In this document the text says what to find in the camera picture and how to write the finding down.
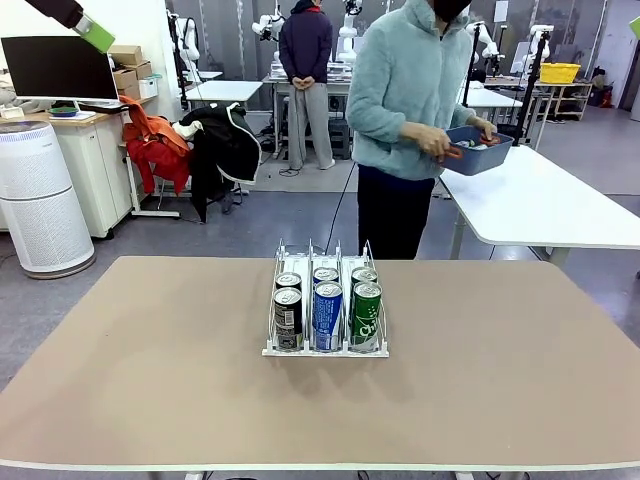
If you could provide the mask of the person's right hand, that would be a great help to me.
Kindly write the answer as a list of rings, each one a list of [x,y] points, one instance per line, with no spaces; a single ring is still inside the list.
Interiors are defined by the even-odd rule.
[[[442,129],[415,122],[405,122],[401,136],[415,142],[425,153],[442,162],[450,147],[450,139]]]

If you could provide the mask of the person's left hand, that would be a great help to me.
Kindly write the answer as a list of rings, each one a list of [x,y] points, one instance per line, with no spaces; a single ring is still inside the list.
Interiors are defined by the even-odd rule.
[[[494,134],[497,132],[497,127],[495,125],[493,125],[490,121],[479,116],[470,116],[467,119],[466,124],[473,126],[478,130],[482,131],[483,135],[488,140],[491,140]]]

